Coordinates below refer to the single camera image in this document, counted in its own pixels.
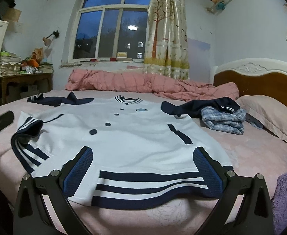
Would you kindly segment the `blue plaid folded garment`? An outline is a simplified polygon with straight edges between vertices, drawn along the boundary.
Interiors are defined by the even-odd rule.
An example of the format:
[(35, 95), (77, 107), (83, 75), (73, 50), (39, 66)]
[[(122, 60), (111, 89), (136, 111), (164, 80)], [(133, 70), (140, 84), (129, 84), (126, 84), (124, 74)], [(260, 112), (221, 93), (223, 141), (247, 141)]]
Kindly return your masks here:
[(220, 112), (214, 107), (201, 109), (202, 122), (212, 130), (243, 135), (246, 111), (242, 108), (234, 113)]

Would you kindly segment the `white navy varsity jacket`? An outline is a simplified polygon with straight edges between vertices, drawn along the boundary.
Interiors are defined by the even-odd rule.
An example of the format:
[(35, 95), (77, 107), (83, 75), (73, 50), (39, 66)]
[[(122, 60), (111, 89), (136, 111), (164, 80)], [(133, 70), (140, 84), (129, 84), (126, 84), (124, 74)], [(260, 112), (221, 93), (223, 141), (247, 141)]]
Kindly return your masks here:
[(116, 96), (62, 103), (39, 114), (21, 113), (11, 147), (27, 173), (60, 170), (86, 146), (93, 161), (69, 199), (116, 210), (149, 209), (180, 194), (214, 198), (193, 161), (203, 147), (222, 167), (231, 161), (195, 122), (201, 109), (239, 109), (229, 98), (176, 106)]

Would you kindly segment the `white wooden headboard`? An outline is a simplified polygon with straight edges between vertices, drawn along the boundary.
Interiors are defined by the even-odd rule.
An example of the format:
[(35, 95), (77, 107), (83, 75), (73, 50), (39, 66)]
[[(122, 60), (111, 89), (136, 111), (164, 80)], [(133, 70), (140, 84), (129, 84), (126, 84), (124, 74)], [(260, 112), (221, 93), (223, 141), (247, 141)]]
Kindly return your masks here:
[(239, 96), (264, 95), (287, 106), (287, 62), (270, 58), (245, 58), (214, 66), (210, 83), (237, 85)]

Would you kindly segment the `dark wooden desk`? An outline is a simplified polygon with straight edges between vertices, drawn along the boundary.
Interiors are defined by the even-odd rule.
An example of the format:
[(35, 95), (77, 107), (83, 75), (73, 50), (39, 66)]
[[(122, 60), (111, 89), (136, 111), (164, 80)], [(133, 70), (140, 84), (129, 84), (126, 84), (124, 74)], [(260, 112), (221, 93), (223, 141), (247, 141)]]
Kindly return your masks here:
[(0, 106), (8, 103), (9, 86), (22, 87), (36, 85), (42, 93), (49, 92), (53, 89), (53, 73), (20, 74), (13, 73), (9, 75), (0, 75)]

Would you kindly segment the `white framed window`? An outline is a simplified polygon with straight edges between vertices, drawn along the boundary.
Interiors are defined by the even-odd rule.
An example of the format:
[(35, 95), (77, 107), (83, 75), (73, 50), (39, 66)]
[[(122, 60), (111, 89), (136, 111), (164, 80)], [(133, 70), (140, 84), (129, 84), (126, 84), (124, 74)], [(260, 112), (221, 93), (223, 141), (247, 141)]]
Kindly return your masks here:
[(69, 58), (142, 62), (150, 0), (82, 0), (73, 23)]

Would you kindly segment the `pink pillow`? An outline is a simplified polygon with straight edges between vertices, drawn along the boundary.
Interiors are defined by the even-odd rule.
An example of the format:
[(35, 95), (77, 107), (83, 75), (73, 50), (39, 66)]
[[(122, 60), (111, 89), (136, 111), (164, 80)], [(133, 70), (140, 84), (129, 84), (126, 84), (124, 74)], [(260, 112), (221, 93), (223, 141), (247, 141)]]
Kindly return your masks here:
[(263, 95), (241, 96), (237, 103), (266, 129), (287, 143), (287, 106)]

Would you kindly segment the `wall mounted desk lamp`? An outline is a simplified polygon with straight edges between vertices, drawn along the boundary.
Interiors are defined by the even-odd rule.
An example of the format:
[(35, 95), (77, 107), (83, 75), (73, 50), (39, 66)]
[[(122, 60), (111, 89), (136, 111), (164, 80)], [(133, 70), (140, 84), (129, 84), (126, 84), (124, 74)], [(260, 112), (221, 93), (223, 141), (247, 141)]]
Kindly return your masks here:
[(53, 39), (57, 39), (60, 36), (58, 30), (53, 31), (48, 37), (43, 37), (43, 43), (45, 47), (49, 46), (52, 43)]

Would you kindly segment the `stuffed toy on shelf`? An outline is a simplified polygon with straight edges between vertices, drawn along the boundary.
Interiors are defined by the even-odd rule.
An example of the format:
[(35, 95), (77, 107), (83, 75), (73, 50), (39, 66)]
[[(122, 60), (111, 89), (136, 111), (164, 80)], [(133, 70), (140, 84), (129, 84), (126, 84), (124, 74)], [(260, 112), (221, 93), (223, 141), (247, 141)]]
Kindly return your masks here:
[(226, 7), (225, 2), (222, 0), (210, 0), (210, 1), (213, 2), (216, 10), (224, 10)]

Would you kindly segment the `tree pattern curtain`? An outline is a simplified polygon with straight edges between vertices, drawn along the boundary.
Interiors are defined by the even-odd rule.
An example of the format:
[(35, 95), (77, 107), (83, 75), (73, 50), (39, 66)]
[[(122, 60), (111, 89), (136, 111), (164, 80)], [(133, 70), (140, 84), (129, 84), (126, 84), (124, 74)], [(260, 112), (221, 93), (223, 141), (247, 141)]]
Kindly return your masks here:
[(185, 0), (151, 0), (148, 31), (143, 71), (188, 80), (190, 65)]

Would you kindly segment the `orange plush toy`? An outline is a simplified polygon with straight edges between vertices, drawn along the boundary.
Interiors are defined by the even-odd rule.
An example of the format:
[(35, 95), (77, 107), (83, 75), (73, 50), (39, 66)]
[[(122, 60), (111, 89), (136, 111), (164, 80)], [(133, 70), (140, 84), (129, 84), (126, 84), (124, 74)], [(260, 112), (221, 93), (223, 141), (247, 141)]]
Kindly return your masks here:
[(35, 59), (32, 59), (32, 58), (23, 60), (22, 64), (23, 64), (23, 66), (32, 66), (35, 68), (39, 67), (39, 63)]

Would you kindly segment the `purple fuzzy cloth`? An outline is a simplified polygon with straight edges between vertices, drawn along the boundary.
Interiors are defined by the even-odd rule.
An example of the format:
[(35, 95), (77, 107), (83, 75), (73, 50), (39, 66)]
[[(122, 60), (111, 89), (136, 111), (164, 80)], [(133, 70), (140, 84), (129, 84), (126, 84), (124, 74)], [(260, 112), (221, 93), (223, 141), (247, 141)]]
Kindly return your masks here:
[(272, 209), (274, 234), (281, 234), (287, 227), (287, 173), (277, 179)]

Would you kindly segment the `pink plaid quilt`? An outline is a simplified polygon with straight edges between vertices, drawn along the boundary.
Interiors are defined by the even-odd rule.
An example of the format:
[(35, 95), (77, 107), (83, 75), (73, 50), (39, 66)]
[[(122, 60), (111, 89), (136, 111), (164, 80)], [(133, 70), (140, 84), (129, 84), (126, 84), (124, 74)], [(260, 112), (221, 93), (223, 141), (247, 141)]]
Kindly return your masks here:
[(65, 89), (152, 93), (159, 97), (182, 101), (239, 98), (238, 87), (233, 82), (215, 87), (209, 83), (176, 80), (157, 74), (114, 73), (103, 70), (74, 69), (69, 75)]

